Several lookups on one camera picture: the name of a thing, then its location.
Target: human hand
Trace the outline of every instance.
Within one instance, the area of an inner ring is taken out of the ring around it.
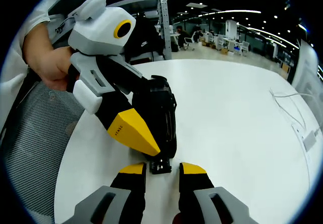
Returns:
[[[47,87],[66,90],[72,54],[73,49],[70,46],[65,46],[48,51],[40,58],[36,73]]]

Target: white cable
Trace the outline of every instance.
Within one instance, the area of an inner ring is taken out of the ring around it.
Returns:
[[[316,103],[316,106],[318,107],[318,109],[319,109],[319,111],[320,111],[320,113],[321,113],[321,122],[320,122],[320,124],[319,124],[319,128],[318,129],[316,129],[316,131],[315,131],[315,135],[317,135],[318,134],[318,131],[322,128],[322,126],[323,126],[323,112],[322,112],[322,109],[319,107],[319,103],[317,102],[317,99],[313,96],[313,95],[311,95],[311,94],[306,94],[306,93],[294,93],[294,94],[289,94],[289,95],[284,95],[284,96],[278,96],[278,95],[274,95],[273,94],[273,92],[270,90],[270,93],[272,94],[272,96],[273,97],[275,97],[275,98],[286,98],[286,97],[291,97],[291,96],[294,96],[294,95],[304,95],[304,96],[310,96],[310,97],[312,97],[313,99],[314,99],[314,101],[315,101],[315,103]]]
[[[278,95],[275,95],[272,91],[272,89],[269,90],[269,92],[271,93],[271,95],[273,96],[275,102],[277,103],[277,105],[286,113],[288,114],[291,118],[293,118],[296,122],[298,122],[298,124],[300,124],[303,129],[306,131],[306,123],[305,123],[305,120],[304,120],[304,117],[303,115],[301,114],[299,108],[297,107],[297,105],[295,104],[295,102],[291,99],[291,101],[293,102],[293,104],[295,105],[297,111],[299,112],[299,114],[301,115],[302,119],[303,119],[303,122],[304,122],[304,126],[296,119],[294,118],[291,114],[289,114],[279,103],[278,101],[276,100],[276,98],[286,98],[286,97],[291,97],[291,96],[294,96],[294,95],[298,95],[300,93],[295,93],[295,94],[291,94],[291,95],[284,95],[284,96],[278,96]],[[294,127],[293,127],[293,130],[299,140],[299,143],[301,144],[301,148],[302,148],[302,152],[303,152],[303,155],[304,155],[304,158],[305,158],[305,162],[306,162],[306,168],[307,168],[307,177],[308,177],[308,190],[310,190],[310,186],[311,186],[311,180],[310,180],[310,173],[309,173],[309,164],[308,164],[308,159],[307,159],[307,155],[306,155],[306,150],[304,149],[304,143],[303,143],[303,140],[300,138],[300,136],[297,134],[297,132],[295,131]]]
[[[270,89],[269,90],[269,92],[271,93],[271,95],[273,96],[273,98],[274,98],[274,100],[275,100],[275,102],[276,102],[276,104],[287,114],[287,115],[289,115],[291,118],[293,118],[305,131],[306,131],[306,123],[305,123],[305,120],[304,120],[304,118],[303,118],[303,116],[302,116],[302,114],[301,114],[301,112],[299,111],[299,109],[298,109],[298,107],[297,107],[297,105],[295,104],[295,102],[292,100],[292,102],[293,102],[293,104],[295,105],[295,107],[296,107],[296,109],[297,109],[297,111],[299,112],[299,114],[301,115],[301,117],[302,117],[302,119],[303,119],[303,123],[304,123],[304,125],[302,125],[295,117],[293,117],[290,113],[288,113],[288,111],[286,111],[279,103],[278,103],[278,101],[276,100],[276,97],[277,96],[275,96],[274,95],[274,93],[272,92],[272,90]]]

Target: white table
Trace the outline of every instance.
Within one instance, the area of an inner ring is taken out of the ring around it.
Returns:
[[[136,65],[145,77],[167,77],[177,101],[178,148],[170,174],[147,172],[146,209],[142,223],[172,223],[178,211],[179,163],[204,168],[214,186],[244,202],[259,223],[286,223],[309,190],[302,145],[288,117],[269,93],[295,93],[278,74],[265,69],[209,60],[171,60]],[[318,123],[300,96],[307,129]],[[280,103],[299,119],[289,98]],[[310,181],[321,163],[321,132],[307,153]],[[75,205],[118,171],[143,156],[113,140],[95,116],[84,113],[67,145],[55,192],[55,221],[74,213]]]
[[[242,43],[241,42],[237,42],[236,40],[232,40],[232,39],[229,39],[229,38],[223,38],[224,41],[227,41],[227,42],[234,42],[234,44],[238,47],[241,47]]]

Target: white wall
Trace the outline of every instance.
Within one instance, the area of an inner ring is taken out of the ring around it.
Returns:
[[[299,48],[299,58],[298,64],[296,68],[296,73],[293,79],[292,86],[294,88],[301,81],[301,76],[303,71],[308,68],[314,75],[317,74],[317,65],[318,65],[318,57],[313,47],[311,47],[308,43],[301,40],[301,46]]]
[[[292,86],[299,93],[310,94],[315,97],[303,96],[312,110],[317,122],[323,122],[323,83],[317,76],[318,57],[315,50],[305,41],[301,41],[299,59]]]

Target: white sleeve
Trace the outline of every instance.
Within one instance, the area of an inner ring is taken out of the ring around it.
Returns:
[[[47,0],[41,0],[24,22],[23,27],[25,36],[32,30],[32,28],[45,21],[50,21],[48,16]]]

